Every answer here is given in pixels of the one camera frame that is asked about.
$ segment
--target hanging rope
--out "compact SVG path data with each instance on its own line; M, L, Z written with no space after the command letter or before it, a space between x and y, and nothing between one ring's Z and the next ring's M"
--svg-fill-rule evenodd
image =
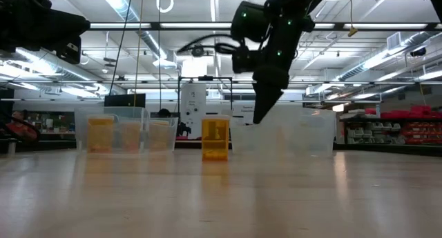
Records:
M141 25L143 22L143 3L144 0L141 0L141 14L140 14L140 28L138 32L141 34ZM138 83L138 66L140 64L140 46L141 46L141 35L138 35L138 51L137 51L137 68L135 69L135 92L133 94L133 106L135 107L137 104L137 83Z

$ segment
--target cable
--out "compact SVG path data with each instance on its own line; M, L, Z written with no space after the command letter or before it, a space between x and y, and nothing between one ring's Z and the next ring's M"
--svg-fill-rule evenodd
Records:
M126 18L124 20L124 29L123 29L123 34L122 34L122 40L119 43L118 53L117 53L117 61L115 62L115 68L113 70L112 83L110 83L109 96L112 94L112 87L113 87L113 84L115 81L115 75L117 74L118 58L119 58L119 53L121 52L122 46L123 46L124 34L126 33L126 26L127 26L127 21L128 21L128 17L129 17L129 12L131 11L131 4L132 4L132 0L129 0L129 4L127 6Z
M423 94L423 90L422 90L422 84L419 84L419 88L421 89L421 95L422 95L422 99L423 99L423 105L427 105L427 101L425 100L425 95Z
M352 28L354 28L354 26L353 26L353 0L350 0L350 25L352 25Z
M200 37L194 41L192 41L191 43L186 44L185 46L183 46L182 48L180 48L177 53L181 53L181 52L185 52L188 50L192 50L193 49L193 44L197 44L202 40L208 39L208 38L212 38L212 37L228 37L228 38L232 38L231 35L229 34L208 34L206 36ZM216 52L222 53L222 54L232 54L233 52L235 52L238 47L228 44L228 43L217 43L214 46L200 46L203 48L215 48Z
M158 23L161 23L161 3L157 2L157 8L158 8ZM158 30L158 42L160 42L160 33L161 31ZM160 109L161 110L161 105L162 105L162 88L161 88L161 52L158 53L158 81L159 81L159 85L160 85Z
M141 15L140 15L140 28L138 32L141 34L141 23L143 20L143 3L144 0L141 0ZM137 103L137 82L138 82L138 65L140 64L140 46L141 46L141 35L138 36L138 51L137 51L137 68L135 69L135 92L133 93L133 106L136 106Z

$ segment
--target black monitor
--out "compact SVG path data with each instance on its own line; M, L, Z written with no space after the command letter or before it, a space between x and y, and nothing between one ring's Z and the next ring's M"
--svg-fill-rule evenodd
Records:
M104 97L104 107L146 107L146 94L114 95Z

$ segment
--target black cable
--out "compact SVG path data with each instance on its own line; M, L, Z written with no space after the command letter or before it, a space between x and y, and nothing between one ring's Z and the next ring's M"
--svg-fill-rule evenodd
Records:
M198 38L196 40L193 40L191 43L186 44L185 46L180 48L177 51L177 53L181 53L181 52L185 52L185 51L188 51L188 50L192 50L193 49L192 45L197 44L197 43L199 43L202 40L205 40L205 39L208 39L208 38L212 38L212 37L228 37L228 38L232 38L232 36L229 35L229 34L208 34L206 36L203 36L203 37L200 37L200 38ZM230 47L230 48L235 48L235 49L237 48L237 47L235 47L233 45L230 45L230 44L227 44L227 43L219 43L219 44L221 44L219 48L221 48L224 45L226 45L227 47ZM203 46L203 48L217 48L217 46Z
M124 20L124 28L123 28L122 40L119 43L117 59L116 59L117 61L115 62L115 68L113 70L112 82L110 83L109 96L112 94L112 87L113 87L113 83L115 81L115 75L117 74L118 58L119 58L119 53L121 52L122 46L123 46L124 34L126 33L126 26L127 26L127 21L128 21L128 18L129 18L129 12L131 11L131 4L132 4L132 0L129 0L129 4L127 6L126 18Z

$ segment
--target ceiling beam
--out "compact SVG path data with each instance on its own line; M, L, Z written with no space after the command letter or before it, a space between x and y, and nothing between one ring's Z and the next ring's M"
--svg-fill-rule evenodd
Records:
M429 22L353 22L359 32L418 32L442 31L440 23ZM183 22L141 22L141 30L156 31L230 31L231 22L226 21L183 21ZM89 31L138 31L140 23L128 23L124 28L123 22L92 22ZM348 32L350 22L316 22L314 31Z

